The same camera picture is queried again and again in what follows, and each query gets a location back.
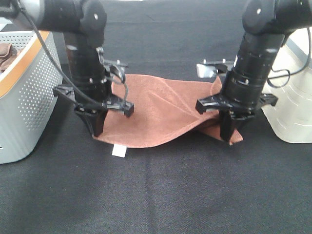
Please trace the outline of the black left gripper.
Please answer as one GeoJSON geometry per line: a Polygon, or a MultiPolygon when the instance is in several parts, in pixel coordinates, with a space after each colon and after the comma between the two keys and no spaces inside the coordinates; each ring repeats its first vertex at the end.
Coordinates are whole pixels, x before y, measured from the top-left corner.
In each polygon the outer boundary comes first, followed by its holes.
{"type": "Polygon", "coordinates": [[[77,102],[74,89],[70,85],[58,85],[53,88],[55,97],[62,97],[72,102],[76,107],[83,110],[97,110],[96,113],[83,112],[82,119],[86,124],[91,136],[98,137],[103,132],[104,122],[107,116],[107,111],[116,111],[130,117],[134,112],[134,104],[124,101],[115,94],[109,94],[107,98],[100,104],[94,104],[90,101],[86,103],[77,102]]]}

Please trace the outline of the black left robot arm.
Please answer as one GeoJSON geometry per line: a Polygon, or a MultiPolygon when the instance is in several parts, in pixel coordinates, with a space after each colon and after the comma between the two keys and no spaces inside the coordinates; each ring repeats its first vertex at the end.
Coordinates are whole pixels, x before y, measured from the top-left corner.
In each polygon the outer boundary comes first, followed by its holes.
{"type": "Polygon", "coordinates": [[[124,85],[125,63],[104,58],[107,15],[99,0],[3,0],[0,15],[25,29],[63,33],[70,76],[53,94],[71,101],[75,113],[92,136],[99,136],[107,113],[129,117],[134,105],[112,92],[112,84],[124,85]]]}

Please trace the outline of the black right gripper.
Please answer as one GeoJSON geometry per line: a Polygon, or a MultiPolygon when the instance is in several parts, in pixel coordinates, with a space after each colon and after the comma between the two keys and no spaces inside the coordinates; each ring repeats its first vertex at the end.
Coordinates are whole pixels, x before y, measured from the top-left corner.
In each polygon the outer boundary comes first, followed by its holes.
{"type": "Polygon", "coordinates": [[[203,114],[212,110],[220,113],[220,136],[225,142],[230,142],[234,130],[242,125],[246,119],[251,119],[263,106],[277,104],[278,97],[269,94],[224,94],[218,93],[206,98],[198,99],[196,110],[203,114]]]}

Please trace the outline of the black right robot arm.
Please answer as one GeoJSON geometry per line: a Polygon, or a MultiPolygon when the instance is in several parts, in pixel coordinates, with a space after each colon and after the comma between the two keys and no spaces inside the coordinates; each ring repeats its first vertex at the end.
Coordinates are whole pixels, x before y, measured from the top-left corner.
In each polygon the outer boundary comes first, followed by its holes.
{"type": "Polygon", "coordinates": [[[297,29],[312,25],[310,0],[249,0],[242,24],[245,34],[236,63],[227,72],[218,94],[198,99],[196,110],[203,114],[218,110],[220,137],[230,142],[234,131],[254,118],[265,105],[275,106],[278,98],[262,93],[279,49],[297,29]]]}

